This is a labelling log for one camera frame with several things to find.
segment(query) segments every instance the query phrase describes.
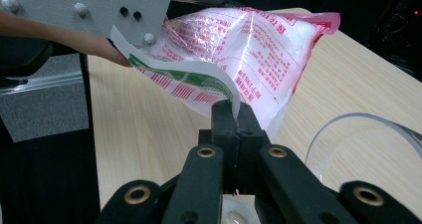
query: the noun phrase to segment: silver bolt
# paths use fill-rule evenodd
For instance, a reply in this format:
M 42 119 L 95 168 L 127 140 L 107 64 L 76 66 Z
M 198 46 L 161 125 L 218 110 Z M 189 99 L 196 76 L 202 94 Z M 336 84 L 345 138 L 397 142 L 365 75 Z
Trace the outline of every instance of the silver bolt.
M 77 3 L 74 5 L 74 11 L 81 17 L 85 17 L 88 13 L 88 8 L 83 3 Z
M 151 33 L 147 33 L 145 34 L 145 36 L 143 36 L 143 40 L 147 43 L 147 44 L 152 44 L 155 42 L 155 38 L 154 35 L 152 35 Z
M 11 12 L 19 10 L 19 3 L 16 0 L 1 0 L 1 5 Z

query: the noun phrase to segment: dark background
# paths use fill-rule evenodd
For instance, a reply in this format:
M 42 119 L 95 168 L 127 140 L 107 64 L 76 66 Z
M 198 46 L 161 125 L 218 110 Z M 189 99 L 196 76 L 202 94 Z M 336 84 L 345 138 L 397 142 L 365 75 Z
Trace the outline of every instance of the dark background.
M 232 0 L 260 10 L 339 12 L 339 30 L 422 81 L 422 0 Z M 170 18 L 204 6 L 171 2 Z

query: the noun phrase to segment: bolt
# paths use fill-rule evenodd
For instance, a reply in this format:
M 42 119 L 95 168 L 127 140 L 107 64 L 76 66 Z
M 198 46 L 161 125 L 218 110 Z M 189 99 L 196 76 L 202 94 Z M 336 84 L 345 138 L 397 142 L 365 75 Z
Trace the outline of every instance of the bolt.
M 77 3 L 74 5 L 74 11 L 84 18 L 88 13 L 88 8 L 83 3 Z
M 126 17 L 128 13 L 129 13 L 129 10 L 127 10 L 126 7 L 120 7 L 121 16 Z
M 19 3 L 16 0 L 1 0 L 1 5 L 11 12 L 18 12 Z
M 142 17 L 142 14 L 140 14 L 140 12 L 136 11 L 133 13 L 133 17 L 134 19 L 136 19 L 136 21 L 139 21 L 139 19 Z
M 147 43 L 147 44 L 152 44 L 155 42 L 155 38 L 154 35 L 152 35 L 151 33 L 147 33 L 145 34 L 145 36 L 143 36 L 143 40 Z

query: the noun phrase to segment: plastic bag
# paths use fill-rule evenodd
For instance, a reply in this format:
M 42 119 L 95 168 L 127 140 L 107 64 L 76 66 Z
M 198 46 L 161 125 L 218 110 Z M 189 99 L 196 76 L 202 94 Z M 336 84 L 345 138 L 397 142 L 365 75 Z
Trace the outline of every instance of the plastic bag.
M 214 64 L 230 77 L 240 100 L 252 107 L 261 128 L 273 139 L 313 46 L 338 26 L 336 13 L 272 14 L 248 7 L 210 8 L 166 21 L 154 46 L 140 51 L 167 62 Z M 224 99 L 214 91 L 183 84 L 131 62 L 204 115 L 210 116 L 212 104 Z

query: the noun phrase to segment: transparent round lid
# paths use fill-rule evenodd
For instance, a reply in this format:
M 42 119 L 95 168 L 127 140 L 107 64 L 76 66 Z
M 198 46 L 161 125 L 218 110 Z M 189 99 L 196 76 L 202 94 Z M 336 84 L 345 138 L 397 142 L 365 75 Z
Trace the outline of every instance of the transparent round lid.
M 422 219 L 422 136 L 409 128 L 368 113 L 338 116 L 316 134 L 305 164 L 335 191 L 369 182 Z

